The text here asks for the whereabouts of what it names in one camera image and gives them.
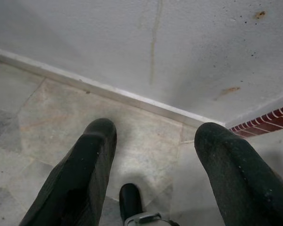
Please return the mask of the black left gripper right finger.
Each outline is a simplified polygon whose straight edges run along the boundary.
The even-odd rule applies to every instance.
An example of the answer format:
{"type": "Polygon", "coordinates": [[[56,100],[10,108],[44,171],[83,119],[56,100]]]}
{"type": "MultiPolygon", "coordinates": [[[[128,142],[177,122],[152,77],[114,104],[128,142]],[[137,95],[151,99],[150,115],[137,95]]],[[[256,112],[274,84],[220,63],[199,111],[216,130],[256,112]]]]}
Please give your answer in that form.
{"type": "Polygon", "coordinates": [[[194,146],[227,226],[283,226],[283,180],[243,138],[208,122],[194,146]]]}

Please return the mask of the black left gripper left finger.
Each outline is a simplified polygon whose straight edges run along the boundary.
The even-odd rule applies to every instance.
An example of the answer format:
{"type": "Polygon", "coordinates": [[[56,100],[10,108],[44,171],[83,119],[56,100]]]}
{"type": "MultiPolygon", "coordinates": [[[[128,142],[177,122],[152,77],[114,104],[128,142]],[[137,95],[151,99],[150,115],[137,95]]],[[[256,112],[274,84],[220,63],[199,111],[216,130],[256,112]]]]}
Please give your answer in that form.
{"type": "Polygon", "coordinates": [[[50,172],[20,225],[97,226],[116,145],[114,123],[92,121],[50,172]]]}

